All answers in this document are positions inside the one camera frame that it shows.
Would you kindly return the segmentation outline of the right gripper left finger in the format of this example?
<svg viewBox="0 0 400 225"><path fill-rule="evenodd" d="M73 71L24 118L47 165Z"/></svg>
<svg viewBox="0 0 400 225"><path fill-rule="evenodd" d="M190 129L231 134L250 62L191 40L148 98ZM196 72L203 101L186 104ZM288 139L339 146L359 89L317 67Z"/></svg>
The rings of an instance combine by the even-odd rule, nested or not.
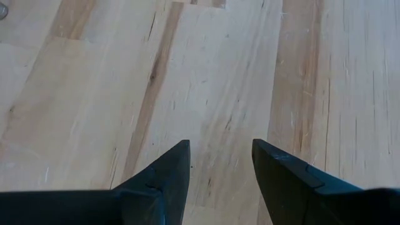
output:
<svg viewBox="0 0 400 225"><path fill-rule="evenodd" d="M110 190L0 192L0 225L181 225L190 142Z"/></svg>

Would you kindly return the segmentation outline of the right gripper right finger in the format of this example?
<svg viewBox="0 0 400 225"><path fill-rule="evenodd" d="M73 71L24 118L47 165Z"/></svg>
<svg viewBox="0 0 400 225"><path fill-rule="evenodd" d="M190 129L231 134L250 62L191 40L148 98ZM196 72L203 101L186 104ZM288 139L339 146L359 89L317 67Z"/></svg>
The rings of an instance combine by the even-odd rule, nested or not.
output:
<svg viewBox="0 0 400 225"><path fill-rule="evenodd" d="M400 188L361 189L262 139L252 161L273 225L400 225Z"/></svg>

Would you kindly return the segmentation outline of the small chrome socket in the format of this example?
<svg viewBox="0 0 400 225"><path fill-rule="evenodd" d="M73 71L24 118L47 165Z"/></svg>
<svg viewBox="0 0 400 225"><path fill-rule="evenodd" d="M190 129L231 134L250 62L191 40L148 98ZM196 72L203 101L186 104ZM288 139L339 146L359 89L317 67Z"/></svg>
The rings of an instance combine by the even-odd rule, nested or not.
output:
<svg viewBox="0 0 400 225"><path fill-rule="evenodd" d="M0 21L3 20L8 15L8 7L0 1Z"/></svg>

